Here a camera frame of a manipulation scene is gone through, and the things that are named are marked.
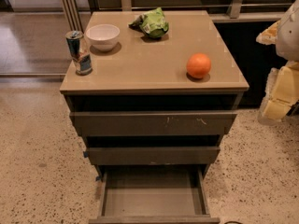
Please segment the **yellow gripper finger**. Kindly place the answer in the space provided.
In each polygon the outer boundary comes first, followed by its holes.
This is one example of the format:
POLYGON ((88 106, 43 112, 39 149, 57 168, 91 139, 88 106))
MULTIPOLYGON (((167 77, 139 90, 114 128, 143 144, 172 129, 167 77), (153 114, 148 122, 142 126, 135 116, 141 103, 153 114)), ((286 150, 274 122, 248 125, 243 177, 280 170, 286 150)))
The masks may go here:
POLYGON ((272 68, 262 99, 261 117, 282 120, 299 101, 299 62, 288 61, 280 69, 272 68))
POLYGON ((270 25, 268 28, 266 28, 264 31, 259 33, 258 36, 256 37, 256 41, 263 45, 275 44, 277 41, 277 33, 278 33, 279 24, 280 24, 280 21, 276 21, 272 25, 270 25))

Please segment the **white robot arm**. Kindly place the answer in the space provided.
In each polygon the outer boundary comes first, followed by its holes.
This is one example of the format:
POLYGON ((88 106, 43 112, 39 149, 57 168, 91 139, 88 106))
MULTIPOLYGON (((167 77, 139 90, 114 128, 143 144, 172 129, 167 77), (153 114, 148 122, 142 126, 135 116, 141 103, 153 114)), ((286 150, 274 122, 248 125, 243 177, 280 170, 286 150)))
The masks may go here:
POLYGON ((281 68, 270 70, 260 105, 258 120, 264 125, 274 125, 299 101, 299 0, 279 21, 259 33, 256 41, 274 45, 277 56, 287 61, 281 68))

